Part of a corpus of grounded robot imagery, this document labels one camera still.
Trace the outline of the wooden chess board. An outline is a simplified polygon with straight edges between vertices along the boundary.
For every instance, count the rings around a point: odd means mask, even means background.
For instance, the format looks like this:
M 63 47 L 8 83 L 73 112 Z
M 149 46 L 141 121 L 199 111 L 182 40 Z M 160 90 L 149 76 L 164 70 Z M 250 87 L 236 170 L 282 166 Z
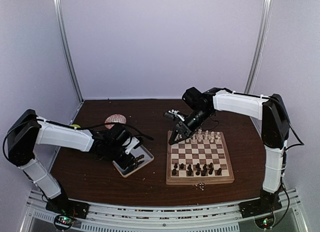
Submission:
M 202 176 L 203 165 L 213 163 L 214 172 L 212 175 Z M 172 176 L 174 164 L 178 164 L 176 176 Z M 184 164 L 184 169 L 180 169 L 180 164 Z M 196 164 L 200 164 L 201 173 L 196 175 Z M 188 165 L 191 164 L 193 175 L 188 176 Z M 217 170 L 222 168 L 220 176 Z M 202 131 L 191 138 L 174 145 L 167 146 L 166 161 L 166 184 L 167 185 L 196 185 L 196 184 L 228 184 L 235 180 L 232 164 L 222 132 Z

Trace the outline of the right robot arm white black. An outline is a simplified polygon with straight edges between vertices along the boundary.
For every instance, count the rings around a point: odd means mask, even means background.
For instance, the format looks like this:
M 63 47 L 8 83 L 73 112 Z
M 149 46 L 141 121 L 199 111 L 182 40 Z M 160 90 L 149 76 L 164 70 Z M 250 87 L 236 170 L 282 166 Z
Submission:
M 208 185 L 200 191 L 192 185 L 175 186 L 165 183 L 166 133 L 174 124 L 163 118 L 162 114 L 172 108 L 185 113 L 190 112 L 190 109 L 181 100 L 158 100 L 151 104 L 154 108 L 146 112 L 146 117 L 154 121 L 144 128 L 150 131 L 152 126 L 158 127 L 158 131 L 153 133 L 156 143 L 150 146 L 156 154 L 155 164 L 158 169 L 155 174 L 149 175 L 145 185 L 140 184 L 132 190 L 131 195 L 148 199 L 147 204 L 154 206 L 212 204 L 259 196 L 264 178 L 265 151 L 249 117 L 230 112 L 217 114 L 217 129 L 226 137 L 235 180 L 230 184 Z

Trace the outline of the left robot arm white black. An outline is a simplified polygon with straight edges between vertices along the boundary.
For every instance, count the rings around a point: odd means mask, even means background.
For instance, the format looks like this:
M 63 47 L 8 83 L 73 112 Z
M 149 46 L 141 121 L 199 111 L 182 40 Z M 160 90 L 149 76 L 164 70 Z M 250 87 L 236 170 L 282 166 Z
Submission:
M 122 177 L 127 178 L 154 160 L 143 146 L 144 139 L 153 138 L 135 127 L 111 122 L 110 129 L 98 126 L 72 127 L 36 114 L 27 109 L 8 130 L 2 151 L 8 162 L 18 167 L 38 186 L 47 201 L 61 214 L 72 209 L 63 186 L 48 172 L 36 155 L 38 145 L 70 148 L 90 153 L 112 162 Z

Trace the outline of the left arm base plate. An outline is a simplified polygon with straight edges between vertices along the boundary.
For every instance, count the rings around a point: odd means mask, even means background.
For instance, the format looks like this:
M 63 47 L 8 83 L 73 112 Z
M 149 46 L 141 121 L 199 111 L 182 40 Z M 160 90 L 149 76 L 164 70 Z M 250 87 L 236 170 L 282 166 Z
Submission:
M 89 211 L 90 205 L 85 202 L 79 202 L 79 201 L 74 201 L 70 200 L 69 202 L 64 205 L 64 208 L 58 208 L 58 206 L 52 205 L 52 203 L 47 202 L 45 208 L 46 210 L 58 213 L 58 214 L 63 214 L 67 215 L 72 218 L 81 218 L 81 219 L 86 219 L 88 211 Z

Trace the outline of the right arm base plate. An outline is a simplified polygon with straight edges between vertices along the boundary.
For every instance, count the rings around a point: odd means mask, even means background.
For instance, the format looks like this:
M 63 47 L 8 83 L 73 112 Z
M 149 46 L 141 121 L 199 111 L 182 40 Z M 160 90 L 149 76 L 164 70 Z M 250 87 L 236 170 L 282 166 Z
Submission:
M 281 202 L 275 204 L 263 204 L 260 199 L 241 202 L 239 204 L 242 218 L 248 218 L 252 216 L 258 216 L 265 213 L 271 213 L 272 210 L 281 209 L 283 206 Z

